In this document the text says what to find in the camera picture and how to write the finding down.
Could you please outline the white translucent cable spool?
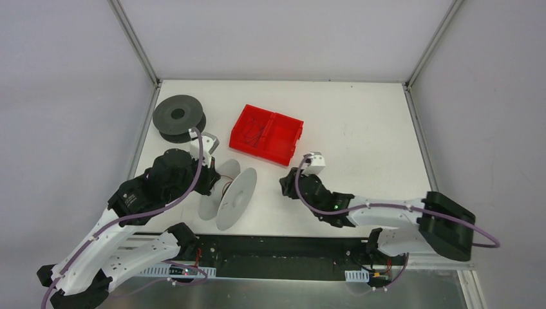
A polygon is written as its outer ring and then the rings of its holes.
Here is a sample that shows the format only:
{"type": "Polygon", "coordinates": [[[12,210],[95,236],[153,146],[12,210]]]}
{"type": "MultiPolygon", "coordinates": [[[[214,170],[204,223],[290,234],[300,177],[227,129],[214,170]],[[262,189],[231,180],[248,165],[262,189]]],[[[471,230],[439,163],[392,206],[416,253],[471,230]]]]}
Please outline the white translucent cable spool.
{"type": "Polygon", "coordinates": [[[217,168],[221,178],[210,196],[202,196],[198,216],[203,221],[216,220],[218,230],[231,228],[246,211],[257,183],[254,168],[242,169],[239,161],[230,159],[217,168]]]}

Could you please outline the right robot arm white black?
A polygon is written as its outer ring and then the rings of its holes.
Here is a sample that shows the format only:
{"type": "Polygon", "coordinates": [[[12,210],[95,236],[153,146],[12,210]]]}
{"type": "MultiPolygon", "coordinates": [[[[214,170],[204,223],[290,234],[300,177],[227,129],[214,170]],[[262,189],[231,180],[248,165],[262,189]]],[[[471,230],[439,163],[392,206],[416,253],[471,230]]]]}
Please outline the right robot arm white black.
{"type": "Polygon", "coordinates": [[[365,253],[372,263],[406,253],[471,259],[476,216],[441,192],[413,200],[375,200],[329,191],[317,175],[297,167],[279,183],[283,196],[301,201],[319,221],[337,228],[371,226],[365,253]]]}

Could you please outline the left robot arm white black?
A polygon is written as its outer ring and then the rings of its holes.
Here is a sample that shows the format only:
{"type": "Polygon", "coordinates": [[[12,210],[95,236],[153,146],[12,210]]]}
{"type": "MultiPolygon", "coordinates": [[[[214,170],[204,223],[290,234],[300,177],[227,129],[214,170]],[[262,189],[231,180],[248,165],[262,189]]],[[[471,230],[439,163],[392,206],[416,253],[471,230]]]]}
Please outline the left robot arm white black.
{"type": "Polygon", "coordinates": [[[212,151],[169,149],[143,174],[120,185],[97,224],[65,260],[37,271],[47,291],[41,308],[96,308],[124,281],[163,261],[178,257],[197,263],[198,238],[185,223],[166,228],[159,237],[126,256],[115,251],[151,218],[196,192],[208,196],[220,179],[212,151]]]}

